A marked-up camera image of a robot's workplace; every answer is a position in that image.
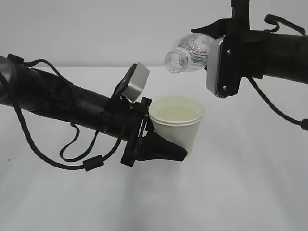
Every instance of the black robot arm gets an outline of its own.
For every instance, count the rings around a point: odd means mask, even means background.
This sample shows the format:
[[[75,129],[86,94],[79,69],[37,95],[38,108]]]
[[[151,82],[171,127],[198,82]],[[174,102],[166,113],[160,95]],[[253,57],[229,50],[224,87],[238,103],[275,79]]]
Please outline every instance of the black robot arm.
[[[192,29],[215,39],[209,45],[206,86],[217,97],[236,95],[242,77],[246,77],[265,102],[278,115],[308,130],[308,119],[298,121],[276,108],[254,79],[264,75],[308,84],[308,36],[305,29],[284,18],[266,15],[264,21],[273,29],[251,30],[250,0],[231,0],[232,18]],[[277,34],[283,24],[300,35]]]
[[[29,68],[38,62],[47,63],[56,75]],[[142,84],[141,87],[144,87],[147,75],[148,71],[142,64],[134,64],[109,98],[74,85],[45,60],[25,63],[18,56],[8,55],[7,58],[0,57],[2,83],[0,84],[0,104],[15,108],[32,150],[38,157],[55,167],[86,171],[100,167],[115,152],[121,140],[127,141],[122,164],[132,167],[136,160],[152,159],[183,161],[187,151],[155,133],[148,117],[148,108],[152,100],[143,97],[141,102],[135,102],[140,92],[134,91],[139,88],[131,85]],[[96,131],[93,142],[81,156],[74,159],[63,158],[63,152],[69,145],[60,151],[60,156],[67,162],[75,162],[86,157],[99,132],[116,137],[117,142],[107,155],[90,158],[79,166],[54,162],[41,153],[33,143],[21,109],[39,116],[71,123],[77,130],[73,141],[79,135],[76,125]]]

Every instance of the white background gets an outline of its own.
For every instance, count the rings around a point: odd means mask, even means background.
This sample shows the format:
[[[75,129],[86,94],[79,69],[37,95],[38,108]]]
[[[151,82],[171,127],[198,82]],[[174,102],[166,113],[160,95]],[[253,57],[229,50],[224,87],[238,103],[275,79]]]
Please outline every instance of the white background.
[[[110,96],[128,68],[60,68],[62,74]],[[123,142],[105,166],[65,171],[31,152],[12,108],[0,123],[1,231],[306,231],[308,133],[275,115],[242,80],[238,95],[218,99],[205,88],[205,73],[170,74],[150,68],[143,96],[184,94],[205,105],[192,154],[182,163],[120,164]],[[305,85],[267,77],[259,81],[287,114],[308,116]],[[46,155],[74,136],[68,123],[24,112]],[[83,152],[94,132],[83,128],[67,156]],[[100,134],[92,156],[115,138]]]
[[[1,0],[0,55],[56,66],[162,66],[179,37],[230,18],[230,1]],[[251,0],[251,28],[273,28],[267,14],[307,28],[307,8],[307,0]]]
[[[271,28],[263,22],[269,13],[308,27],[307,0],[251,0],[250,13],[252,29]],[[180,36],[230,16],[229,0],[2,0],[0,55],[56,66],[160,66]],[[107,96],[127,69],[60,68]],[[237,96],[222,100],[206,89],[203,71],[150,70],[144,96],[184,94],[205,105],[190,157],[130,168],[120,164],[123,142],[99,169],[55,169],[32,153],[13,109],[1,106],[0,231],[306,231],[308,133],[275,115],[245,79]],[[260,85],[288,115],[308,117],[307,86],[273,78]],[[24,114],[39,149],[59,161],[74,129]],[[83,152],[93,135],[82,129],[67,155]],[[92,155],[114,142],[100,134]]]

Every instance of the white paper cup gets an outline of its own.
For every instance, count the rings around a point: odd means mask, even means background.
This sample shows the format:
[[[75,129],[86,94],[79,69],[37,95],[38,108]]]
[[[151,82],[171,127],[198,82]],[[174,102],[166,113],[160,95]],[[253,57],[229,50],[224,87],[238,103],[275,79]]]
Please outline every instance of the white paper cup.
[[[156,133],[183,147],[187,155],[192,151],[203,115],[203,105],[186,96],[166,96],[153,101],[149,107]]]

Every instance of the bottle neck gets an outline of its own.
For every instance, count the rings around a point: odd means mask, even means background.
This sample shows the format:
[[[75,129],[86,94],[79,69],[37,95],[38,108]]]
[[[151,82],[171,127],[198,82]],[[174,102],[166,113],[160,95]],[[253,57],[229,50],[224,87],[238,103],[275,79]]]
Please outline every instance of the bottle neck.
[[[165,58],[165,66],[171,73],[186,71],[191,63],[191,54],[182,47],[177,47],[169,52]]]

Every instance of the clear plastic bottle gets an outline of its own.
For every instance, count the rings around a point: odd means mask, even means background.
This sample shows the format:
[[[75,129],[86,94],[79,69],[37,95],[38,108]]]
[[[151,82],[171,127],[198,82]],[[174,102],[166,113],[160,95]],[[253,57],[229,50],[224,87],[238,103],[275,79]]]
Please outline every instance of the clear plastic bottle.
[[[180,38],[165,57],[165,66],[171,73],[196,71],[207,67],[209,44],[214,39],[205,34],[192,33]]]

